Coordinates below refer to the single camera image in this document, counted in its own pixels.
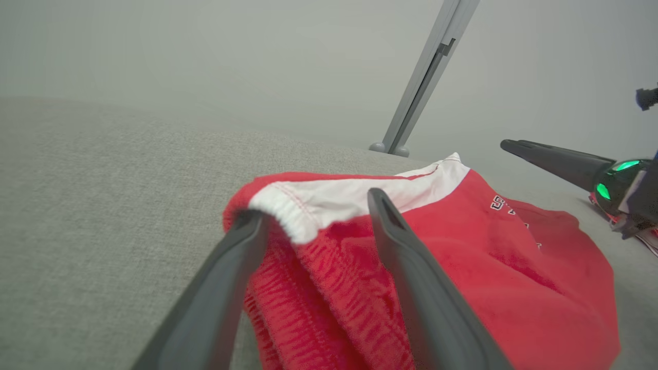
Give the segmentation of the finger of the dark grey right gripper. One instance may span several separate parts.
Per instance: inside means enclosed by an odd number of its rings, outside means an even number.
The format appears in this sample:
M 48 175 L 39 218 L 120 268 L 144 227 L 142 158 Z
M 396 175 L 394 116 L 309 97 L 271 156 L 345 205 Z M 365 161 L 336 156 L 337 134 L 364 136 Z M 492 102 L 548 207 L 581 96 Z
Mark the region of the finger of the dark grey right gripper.
M 587 192 L 594 192 L 599 178 L 615 159 L 527 140 L 502 140 L 500 148 Z

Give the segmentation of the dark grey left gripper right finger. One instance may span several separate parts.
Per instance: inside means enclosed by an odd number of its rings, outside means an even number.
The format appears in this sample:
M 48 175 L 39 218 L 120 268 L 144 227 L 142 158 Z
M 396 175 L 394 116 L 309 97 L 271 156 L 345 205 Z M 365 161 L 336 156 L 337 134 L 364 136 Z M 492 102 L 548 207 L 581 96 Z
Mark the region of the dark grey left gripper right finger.
M 380 188 L 368 191 L 380 260 L 392 274 L 418 369 L 512 369 L 426 245 Z

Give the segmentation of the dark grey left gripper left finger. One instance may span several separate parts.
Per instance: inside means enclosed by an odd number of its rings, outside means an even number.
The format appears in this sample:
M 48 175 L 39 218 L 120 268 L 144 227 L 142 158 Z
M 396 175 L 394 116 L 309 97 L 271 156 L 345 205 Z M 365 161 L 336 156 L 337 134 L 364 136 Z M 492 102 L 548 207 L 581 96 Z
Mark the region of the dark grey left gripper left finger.
M 244 210 L 141 352 L 134 369 L 228 369 L 250 276 L 263 262 L 269 218 Z

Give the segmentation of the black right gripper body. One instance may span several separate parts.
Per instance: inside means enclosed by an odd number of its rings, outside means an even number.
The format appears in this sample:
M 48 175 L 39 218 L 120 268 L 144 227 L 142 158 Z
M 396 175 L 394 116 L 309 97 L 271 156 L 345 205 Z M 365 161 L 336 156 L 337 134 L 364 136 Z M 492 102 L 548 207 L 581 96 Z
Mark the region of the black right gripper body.
M 656 229 L 657 157 L 616 162 L 599 178 L 591 202 L 622 239 Z

